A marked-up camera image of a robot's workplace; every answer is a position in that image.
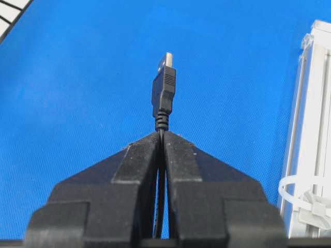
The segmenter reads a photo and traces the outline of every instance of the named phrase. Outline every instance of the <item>blue background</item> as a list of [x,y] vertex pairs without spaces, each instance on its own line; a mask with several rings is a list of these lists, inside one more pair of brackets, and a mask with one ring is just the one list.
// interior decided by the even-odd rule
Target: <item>blue background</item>
[[153,131],[165,52],[177,69],[171,131],[275,204],[315,19],[331,21],[329,0],[33,1],[0,45],[0,239],[23,238],[58,181]]

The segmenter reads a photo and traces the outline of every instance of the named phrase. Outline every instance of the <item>metal usb tip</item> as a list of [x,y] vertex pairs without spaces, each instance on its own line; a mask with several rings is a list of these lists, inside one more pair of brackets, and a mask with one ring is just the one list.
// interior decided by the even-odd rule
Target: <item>metal usb tip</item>
[[166,53],[165,56],[161,59],[159,65],[157,66],[157,72],[160,72],[164,66],[172,68],[172,59],[173,55],[171,53]]

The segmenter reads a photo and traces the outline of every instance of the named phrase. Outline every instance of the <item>cable strain relief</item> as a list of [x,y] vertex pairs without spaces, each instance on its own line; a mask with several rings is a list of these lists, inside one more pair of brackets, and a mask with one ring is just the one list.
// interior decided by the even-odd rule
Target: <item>cable strain relief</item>
[[169,130],[169,115],[165,111],[159,110],[155,117],[155,130]]

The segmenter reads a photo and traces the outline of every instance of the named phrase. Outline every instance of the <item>clamp jaw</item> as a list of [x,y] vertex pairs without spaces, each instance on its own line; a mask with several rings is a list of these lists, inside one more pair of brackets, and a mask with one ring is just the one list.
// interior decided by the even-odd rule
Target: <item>clamp jaw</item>
[[[286,247],[278,210],[254,179],[166,131],[60,182],[24,246]],[[152,239],[158,155],[168,176],[170,239]]]

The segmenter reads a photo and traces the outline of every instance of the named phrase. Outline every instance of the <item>blue mat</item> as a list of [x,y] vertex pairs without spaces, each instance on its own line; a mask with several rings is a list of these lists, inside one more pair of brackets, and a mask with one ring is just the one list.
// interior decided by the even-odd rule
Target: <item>blue mat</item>
[[153,131],[165,52],[171,131],[275,204],[300,42],[330,11],[329,0],[33,1],[0,45],[0,239],[23,238],[57,182]]

